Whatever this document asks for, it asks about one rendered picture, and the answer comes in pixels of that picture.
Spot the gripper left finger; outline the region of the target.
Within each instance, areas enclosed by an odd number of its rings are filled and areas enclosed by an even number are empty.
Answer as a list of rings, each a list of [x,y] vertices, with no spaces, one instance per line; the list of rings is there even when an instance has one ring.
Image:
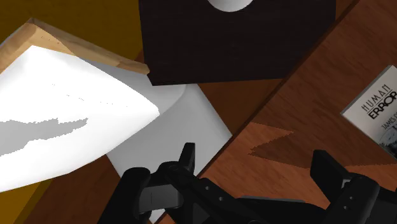
[[[152,173],[127,169],[97,224],[147,224],[164,209],[176,224],[258,224],[258,217],[207,178],[194,175],[195,143],[185,143],[177,161]]]

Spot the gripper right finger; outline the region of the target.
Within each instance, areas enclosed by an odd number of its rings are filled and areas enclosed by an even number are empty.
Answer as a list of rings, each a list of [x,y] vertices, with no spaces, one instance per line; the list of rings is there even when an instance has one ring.
[[[310,176],[330,202],[321,224],[397,224],[397,190],[349,172],[327,151],[314,150]]]

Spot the white book with black lettering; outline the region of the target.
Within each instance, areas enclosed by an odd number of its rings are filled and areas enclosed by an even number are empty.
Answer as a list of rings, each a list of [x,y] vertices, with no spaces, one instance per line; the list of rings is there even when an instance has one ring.
[[[387,66],[341,115],[397,160],[397,67]]]

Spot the brown wooden table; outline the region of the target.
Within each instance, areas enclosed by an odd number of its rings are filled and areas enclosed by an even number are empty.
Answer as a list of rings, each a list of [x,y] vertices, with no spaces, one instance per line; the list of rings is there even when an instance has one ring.
[[[234,197],[328,200],[310,178],[326,150],[351,172],[397,189],[397,160],[341,114],[389,65],[397,66],[397,0],[344,0],[349,11],[202,173]]]

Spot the dark robot stand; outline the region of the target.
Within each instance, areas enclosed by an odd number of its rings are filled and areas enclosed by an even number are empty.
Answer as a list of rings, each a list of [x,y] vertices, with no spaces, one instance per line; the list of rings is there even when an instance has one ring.
[[[153,85],[286,77],[335,21],[336,0],[253,0],[224,12],[209,0],[139,0]]]

